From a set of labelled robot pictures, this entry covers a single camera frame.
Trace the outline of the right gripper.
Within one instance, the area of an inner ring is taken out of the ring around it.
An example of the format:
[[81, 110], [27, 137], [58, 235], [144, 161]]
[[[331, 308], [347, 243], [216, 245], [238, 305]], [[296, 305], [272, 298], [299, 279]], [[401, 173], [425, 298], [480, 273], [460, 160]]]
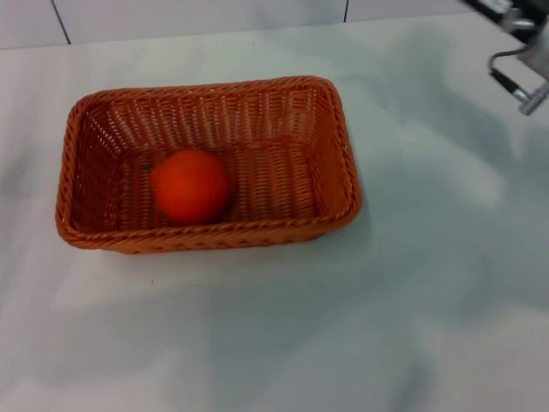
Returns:
[[[545, 25], [527, 44], [527, 49], [518, 58], [525, 66], [537, 75], [549, 81], [549, 28]], [[549, 82], [545, 82], [528, 94], [522, 88], [517, 88], [513, 96], [520, 102], [519, 112], [531, 115], [544, 103], [549, 94]]]

